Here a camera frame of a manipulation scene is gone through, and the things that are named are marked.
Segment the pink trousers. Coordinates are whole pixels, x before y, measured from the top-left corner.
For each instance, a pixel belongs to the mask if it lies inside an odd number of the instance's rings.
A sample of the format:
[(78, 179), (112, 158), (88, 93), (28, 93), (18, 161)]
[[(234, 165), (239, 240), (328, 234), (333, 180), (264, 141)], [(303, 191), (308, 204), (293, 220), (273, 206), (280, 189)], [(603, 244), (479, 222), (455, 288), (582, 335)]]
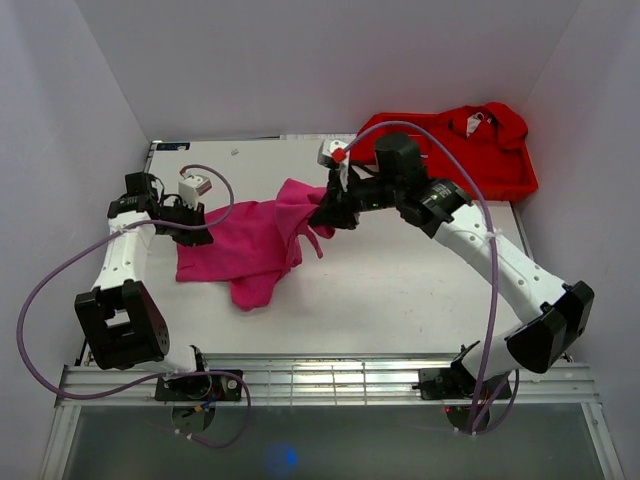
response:
[(267, 306), (276, 284), (302, 263), (302, 238), (319, 259), (324, 256), (319, 240), (332, 238), (335, 230), (311, 227), (309, 219), (325, 193), (324, 187), (288, 179), (273, 200), (235, 204), (212, 229), (213, 243), (177, 248), (175, 279), (226, 282), (232, 303), (243, 311)]

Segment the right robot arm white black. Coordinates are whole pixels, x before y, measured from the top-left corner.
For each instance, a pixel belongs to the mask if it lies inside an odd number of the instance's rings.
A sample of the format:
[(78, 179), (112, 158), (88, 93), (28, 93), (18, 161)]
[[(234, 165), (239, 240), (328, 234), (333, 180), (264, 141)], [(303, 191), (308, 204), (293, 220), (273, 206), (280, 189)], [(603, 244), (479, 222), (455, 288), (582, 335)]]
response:
[(374, 157), (376, 172), (362, 178), (346, 143), (321, 144), (318, 162), (328, 169), (328, 182), (310, 225), (353, 230), (361, 213), (394, 208), (406, 223), (463, 259), (508, 303), (519, 326), (462, 350), (451, 364), (458, 394), (474, 397), (488, 378), (516, 369), (546, 373), (584, 333), (593, 289), (549, 273), (498, 233), (461, 187), (428, 174), (419, 145), (408, 134), (379, 137)]

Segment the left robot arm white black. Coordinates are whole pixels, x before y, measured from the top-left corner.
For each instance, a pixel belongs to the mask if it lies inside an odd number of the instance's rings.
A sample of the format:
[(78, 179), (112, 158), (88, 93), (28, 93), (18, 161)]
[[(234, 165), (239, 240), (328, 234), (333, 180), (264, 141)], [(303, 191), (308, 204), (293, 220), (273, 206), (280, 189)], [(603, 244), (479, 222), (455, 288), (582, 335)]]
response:
[(205, 397), (212, 376), (200, 350), (193, 345), (172, 346), (169, 328), (144, 284), (152, 240), (167, 235), (180, 246), (209, 245), (201, 196), (211, 181), (188, 175), (168, 198), (150, 173), (125, 176), (126, 192), (110, 203), (108, 242), (103, 265), (90, 291), (76, 296), (74, 309), (97, 365), (104, 369), (140, 367), (153, 373), (176, 375), (178, 388), (190, 399)]

